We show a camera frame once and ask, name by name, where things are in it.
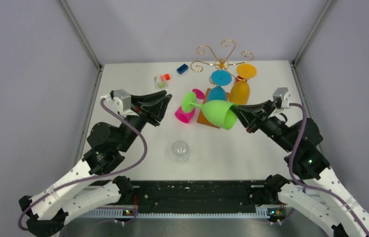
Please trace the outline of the blue plastic wine glass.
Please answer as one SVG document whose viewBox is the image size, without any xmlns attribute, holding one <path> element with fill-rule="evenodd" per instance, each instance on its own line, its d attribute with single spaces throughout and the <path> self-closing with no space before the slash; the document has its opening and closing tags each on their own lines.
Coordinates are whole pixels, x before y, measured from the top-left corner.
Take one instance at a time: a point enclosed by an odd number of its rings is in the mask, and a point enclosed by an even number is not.
<svg viewBox="0 0 369 237">
<path fill-rule="evenodd" d="M 212 101 L 212 100 L 227 100 L 227 94 L 224 90 L 224 86 L 227 86 L 232 81 L 232 76 L 229 72 L 225 70 L 216 70 L 214 71 L 209 81 L 214 85 L 214 87 L 209 91 L 207 94 L 206 101 Z"/>
</svg>

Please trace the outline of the green plastic wine glass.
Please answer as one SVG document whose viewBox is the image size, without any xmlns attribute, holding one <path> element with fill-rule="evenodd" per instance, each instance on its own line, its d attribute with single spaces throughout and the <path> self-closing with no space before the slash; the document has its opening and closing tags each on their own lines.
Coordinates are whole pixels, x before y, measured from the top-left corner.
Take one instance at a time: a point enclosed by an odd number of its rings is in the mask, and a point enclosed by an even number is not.
<svg viewBox="0 0 369 237">
<path fill-rule="evenodd" d="M 203 104 L 194 104 L 198 107 L 205 118 L 215 126 L 230 130 L 237 122 L 237 116 L 232 109 L 237 106 L 234 103 L 224 100 L 212 100 Z"/>
</svg>

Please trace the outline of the pink plastic wine glass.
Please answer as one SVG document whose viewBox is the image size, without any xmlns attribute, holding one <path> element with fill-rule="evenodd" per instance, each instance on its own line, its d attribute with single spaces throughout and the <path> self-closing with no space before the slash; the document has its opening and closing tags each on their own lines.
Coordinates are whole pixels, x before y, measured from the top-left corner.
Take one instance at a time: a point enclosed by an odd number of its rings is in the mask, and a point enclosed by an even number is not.
<svg viewBox="0 0 369 237">
<path fill-rule="evenodd" d="M 199 89 L 193 89 L 188 92 L 182 99 L 180 107 L 174 113 L 175 117 L 183 123 L 189 123 L 195 113 L 195 105 L 198 101 L 203 100 L 205 94 Z"/>
</svg>

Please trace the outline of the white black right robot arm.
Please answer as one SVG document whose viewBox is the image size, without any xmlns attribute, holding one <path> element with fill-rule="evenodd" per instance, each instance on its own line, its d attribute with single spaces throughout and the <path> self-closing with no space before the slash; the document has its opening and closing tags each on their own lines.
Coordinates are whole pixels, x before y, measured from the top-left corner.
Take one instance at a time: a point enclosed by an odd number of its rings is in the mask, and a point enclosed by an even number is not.
<svg viewBox="0 0 369 237">
<path fill-rule="evenodd" d="M 315 122 L 302 112 L 292 126 L 275 116 L 281 100 L 258 105 L 233 106 L 231 111 L 248 133 L 258 130 L 289 153 L 285 158 L 290 180 L 272 175 L 266 180 L 264 196 L 270 203 L 282 201 L 317 224 L 330 237 L 369 237 L 369 213 L 350 194 L 329 161 L 318 150 L 322 136 Z"/>
</svg>

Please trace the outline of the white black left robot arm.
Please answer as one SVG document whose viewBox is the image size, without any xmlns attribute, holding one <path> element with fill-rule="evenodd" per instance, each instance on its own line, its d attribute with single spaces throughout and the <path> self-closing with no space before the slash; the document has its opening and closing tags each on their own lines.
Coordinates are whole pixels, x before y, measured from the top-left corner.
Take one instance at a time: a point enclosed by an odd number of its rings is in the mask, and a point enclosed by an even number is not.
<svg viewBox="0 0 369 237">
<path fill-rule="evenodd" d="M 171 99 L 165 90 L 131 95 L 118 89 L 102 96 L 100 106 L 120 125 L 96 123 L 87 137 L 89 151 L 65 175 L 43 192 L 19 199 L 19 229 L 37 237 L 53 237 L 90 210 L 109 203 L 131 202 L 133 187 L 119 165 L 136 139 L 143 145 L 139 159 L 143 161 L 148 144 L 142 130 L 147 124 L 160 125 Z"/>
</svg>

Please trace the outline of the yellow plastic wine glass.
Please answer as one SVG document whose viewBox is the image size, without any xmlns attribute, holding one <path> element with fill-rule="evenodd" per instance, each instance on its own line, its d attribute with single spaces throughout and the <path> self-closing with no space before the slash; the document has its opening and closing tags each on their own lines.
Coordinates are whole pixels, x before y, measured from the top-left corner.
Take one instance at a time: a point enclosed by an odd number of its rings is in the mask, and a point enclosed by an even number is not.
<svg viewBox="0 0 369 237">
<path fill-rule="evenodd" d="M 256 76 L 257 69 L 251 64 L 244 63 L 237 66 L 236 73 L 237 76 L 240 76 L 243 79 L 234 83 L 229 93 L 228 100 L 237 105 L 245 105 L 250 97 L 250 86 L 248 84 L 248 80 Z"/>
</svg>

